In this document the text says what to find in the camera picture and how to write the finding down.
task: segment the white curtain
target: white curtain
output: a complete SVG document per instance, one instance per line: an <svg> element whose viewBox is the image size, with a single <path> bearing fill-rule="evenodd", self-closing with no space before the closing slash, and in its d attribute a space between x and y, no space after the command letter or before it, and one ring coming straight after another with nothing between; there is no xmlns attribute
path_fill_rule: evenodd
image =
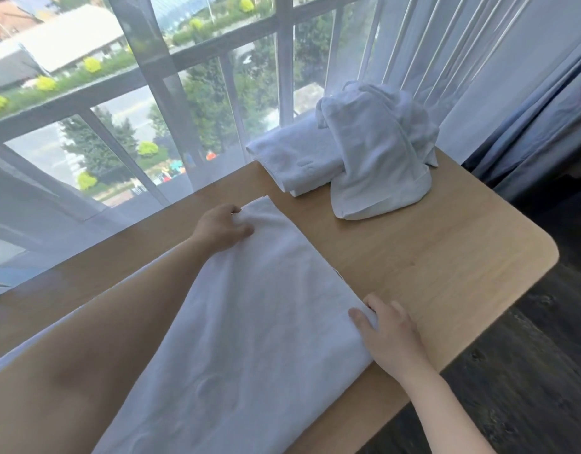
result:
<svg viewBox="0 0 581 454"><path fill-rule="evenodd" d="M244 164L241 150L228 164L202 158L150 0L110 1L194 178L164 199L144 193L108 207L0 140L0 284L23 282ZM581 42L581 0L358 0L342 22L327 91L360 77L413 93L440 123L438 146L462 163ZM211 60L209 47L195 46L192 60Z"/></svg>

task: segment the dark wooden floor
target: dark wooden floor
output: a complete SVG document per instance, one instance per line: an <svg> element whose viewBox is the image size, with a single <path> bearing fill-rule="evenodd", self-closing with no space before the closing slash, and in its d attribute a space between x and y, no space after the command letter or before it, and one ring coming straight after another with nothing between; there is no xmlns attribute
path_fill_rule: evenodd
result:
<svg viewBox="0 0 581 454"><path fill-rule="evenodd" d="M442 374L498 453L581 454L581 207L535 221L559 264ZM360 450L428 452L412 405Z"/></svg>

